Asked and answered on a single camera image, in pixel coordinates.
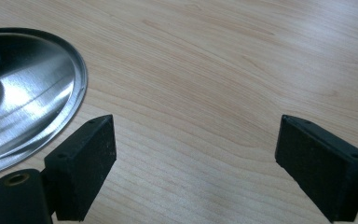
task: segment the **metal pot lid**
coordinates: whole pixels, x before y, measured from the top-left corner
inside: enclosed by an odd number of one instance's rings
[[[68,42],[42,31],[0,28],[0,170],[62,130],[86,87],[86,65]]]

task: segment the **light wood surface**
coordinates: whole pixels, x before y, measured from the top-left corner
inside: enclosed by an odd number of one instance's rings
[[[89,87],[68,128],[0,177],[42,170],[113,114],[117,162],[84,223],[328,223],[274,151],[282,114],[358,147],[358,0],[0,1],[12,26],[72,43]]]

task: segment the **table surface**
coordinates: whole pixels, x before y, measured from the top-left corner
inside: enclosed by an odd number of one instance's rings
[[[358,147],[358,1],[0,1],[0,27],[58,35],[89,71],[68,127],[0,177],[113,114],[84,223],[328,223],[274,151],[282,114]]]

